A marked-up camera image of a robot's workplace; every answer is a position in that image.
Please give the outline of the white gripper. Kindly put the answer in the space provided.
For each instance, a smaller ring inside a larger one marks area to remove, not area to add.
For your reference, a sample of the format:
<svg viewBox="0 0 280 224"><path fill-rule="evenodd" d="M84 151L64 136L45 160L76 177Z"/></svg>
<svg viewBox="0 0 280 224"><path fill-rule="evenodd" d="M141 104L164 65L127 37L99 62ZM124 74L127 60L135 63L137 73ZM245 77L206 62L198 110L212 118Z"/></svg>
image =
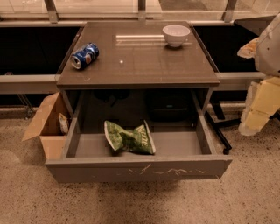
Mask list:
<svg viewBox="0 0 280 224"><path fill-rule="evenodd" d="M244 59L255 57L255 68L259 72L276 76L259 83L252 82L248 87L238 130L244 136L253 136L280 109L280 13L259 38L250 40L239 49L237 55Z"/></svg>

